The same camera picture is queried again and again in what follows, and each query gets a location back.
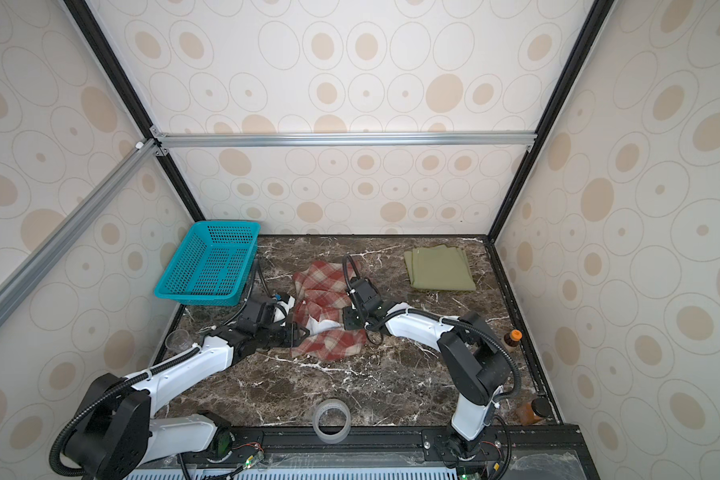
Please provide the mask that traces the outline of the red plaid skirt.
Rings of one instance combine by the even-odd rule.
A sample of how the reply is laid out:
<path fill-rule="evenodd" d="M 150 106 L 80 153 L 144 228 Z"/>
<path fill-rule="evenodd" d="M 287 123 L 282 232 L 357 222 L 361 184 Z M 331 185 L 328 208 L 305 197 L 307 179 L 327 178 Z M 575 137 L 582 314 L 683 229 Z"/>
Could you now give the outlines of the red plaid skirt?
<path fill-rule="evenodd" d="M 360 330 L 347 330 L 343 309 L 351 305 L 339 263 L 314 261 L 293 275 L 295 286 L 294 321 L 310 335 L 291 355 L 310 355 L 320 361 L 337 361 L 361 352 L 367 343 Z"/>

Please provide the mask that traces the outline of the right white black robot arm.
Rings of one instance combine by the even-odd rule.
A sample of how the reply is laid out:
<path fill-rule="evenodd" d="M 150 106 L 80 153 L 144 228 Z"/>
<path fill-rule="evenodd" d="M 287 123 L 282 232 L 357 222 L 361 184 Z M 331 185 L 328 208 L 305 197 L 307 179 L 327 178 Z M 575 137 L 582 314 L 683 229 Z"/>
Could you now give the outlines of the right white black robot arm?
<path fill-rule="evenodd" d="M 406 338 L 440 353 L 459 393 L 444 440 L 448 457 L 472 459 L 498 404 L 521 391 L 517 363 L 487 320 L 475 312 L 463 317 L 441 316 L 406 303 L 386 302 L 374 311 L 345 307 L 342 317 L 352 330 Z"/>

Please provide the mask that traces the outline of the olive green skirt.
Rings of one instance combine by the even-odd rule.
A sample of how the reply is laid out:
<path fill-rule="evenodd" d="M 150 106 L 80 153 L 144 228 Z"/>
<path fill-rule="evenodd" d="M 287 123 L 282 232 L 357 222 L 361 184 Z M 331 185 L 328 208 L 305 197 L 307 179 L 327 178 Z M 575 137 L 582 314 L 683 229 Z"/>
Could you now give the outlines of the olive green skirt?
<path fill-rule="evenodd" d="M 465 251 L 437 245 L 404 252 L 409 281 L 414 289 L 436 291 L 475 291 Z"/>

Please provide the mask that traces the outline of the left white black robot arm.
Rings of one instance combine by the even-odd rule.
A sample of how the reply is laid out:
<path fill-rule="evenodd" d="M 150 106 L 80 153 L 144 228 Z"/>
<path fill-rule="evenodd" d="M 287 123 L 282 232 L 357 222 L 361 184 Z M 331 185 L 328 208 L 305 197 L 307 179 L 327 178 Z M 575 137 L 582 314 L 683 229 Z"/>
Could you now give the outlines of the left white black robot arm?
<path fill-rule="evenodd" d="M 308 335 L 307 328 L 288 321 L 255 334 L 225 327 L 151 368 L 127 377 L 99 377 L 54 440 L 51 469 L 64 477 L 123 479 L 144 463 L 179 453 L 206 451 L 225 457 L 233 436 L 224 418 L 202 411 L 158 419 L 156 413 L 200 381 L 256 351 L 295 347 Z"/>

